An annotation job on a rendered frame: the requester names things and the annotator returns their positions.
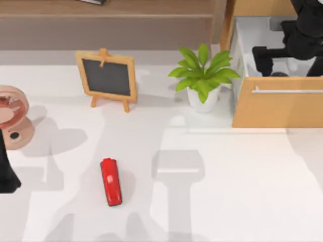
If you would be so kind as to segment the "pale grey rounded box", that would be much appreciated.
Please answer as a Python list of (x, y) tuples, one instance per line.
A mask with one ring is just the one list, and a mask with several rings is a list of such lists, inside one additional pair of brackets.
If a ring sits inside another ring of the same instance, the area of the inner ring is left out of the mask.
[(279, 17), (270, 17), (269, 20), (269, 25), (270, 25), (270, 30), (273, 32), (282, 32), (282, 23), (285, 21), (284, 18), (279, 18)]

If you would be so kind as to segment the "grey drawer inside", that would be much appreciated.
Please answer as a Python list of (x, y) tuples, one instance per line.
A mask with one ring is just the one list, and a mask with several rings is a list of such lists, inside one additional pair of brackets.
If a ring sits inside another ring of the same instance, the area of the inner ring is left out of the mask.
[[(282, 16), (287, 20), (295, 17)], [(243, 77), (263, 77), (256, 69), (252, 49), (255, 46), (265, 46), (268, 49), (284, 48), (283, 32), (273, 32), (269, 25), (270, 17), (236, 17), (232, 32), (230, 52), (233, 58), (231, 68)], [(305, 76), (315, 58), (297, 60), (294, 58), (274, 58), (273, 72), (284, 72), (293, 76)]]

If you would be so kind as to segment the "pale wooden drawer front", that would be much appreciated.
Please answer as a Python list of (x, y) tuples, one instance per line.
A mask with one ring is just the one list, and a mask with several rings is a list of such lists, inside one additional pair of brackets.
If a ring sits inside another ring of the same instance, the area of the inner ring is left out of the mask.
[(323, 94), (252, 93), (259, 89), (323, 89), (323, 77), (247, 77), (234, 128), (323, 128)]

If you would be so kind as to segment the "wooden cupboard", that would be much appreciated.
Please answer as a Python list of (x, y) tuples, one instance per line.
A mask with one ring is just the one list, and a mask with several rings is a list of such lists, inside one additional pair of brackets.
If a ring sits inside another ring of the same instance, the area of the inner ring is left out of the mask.
[(231, 45), (235, 17), (296, 16), (290, 0), (227, 0), (220, 50)]

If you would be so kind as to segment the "green plant in white pot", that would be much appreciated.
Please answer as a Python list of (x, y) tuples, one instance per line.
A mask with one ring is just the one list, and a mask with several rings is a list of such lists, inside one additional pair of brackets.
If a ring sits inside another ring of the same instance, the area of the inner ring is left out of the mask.
[(178, 48), (183, 59), (171, 70), (169, 77), (178, 79), (175, 91), (187, 91), (190, 106), (199, 113), (211, 112), (218, 101), (223, 84), (231, 85), (240, 75), (231, 68), (230, 51), (224, 50), (209, 55), (206, 44), (201, 44), (197, 53), (186, 47)]

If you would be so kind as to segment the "wooden framed blackboard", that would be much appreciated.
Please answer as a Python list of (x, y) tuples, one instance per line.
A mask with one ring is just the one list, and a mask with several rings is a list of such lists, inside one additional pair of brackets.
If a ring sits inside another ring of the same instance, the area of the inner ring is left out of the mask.
[(91, 96), (90, 106), (98, 98), (121, 101), (124, 112), (137, 101), (135, 61), (133, 57), (115, 55), (101, 48), (98, 52), (78, 50), (75, 59), (84, 93)]

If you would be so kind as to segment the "red stapler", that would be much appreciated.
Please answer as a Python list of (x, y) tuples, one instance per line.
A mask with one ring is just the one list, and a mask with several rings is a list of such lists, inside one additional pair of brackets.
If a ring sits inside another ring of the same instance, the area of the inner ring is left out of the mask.
[(122, 192), (117, 161), (105, 158), (100, 163), (101, 176), (107, 203), (110, 207), (122, 204)]

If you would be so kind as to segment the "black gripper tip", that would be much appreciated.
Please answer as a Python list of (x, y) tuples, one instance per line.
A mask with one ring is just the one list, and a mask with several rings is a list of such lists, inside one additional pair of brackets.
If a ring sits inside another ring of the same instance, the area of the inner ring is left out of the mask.
[(0, 194), (12, 194), (21, 187), (21, 181), (8, 159), (4, 135), (0, 129)]

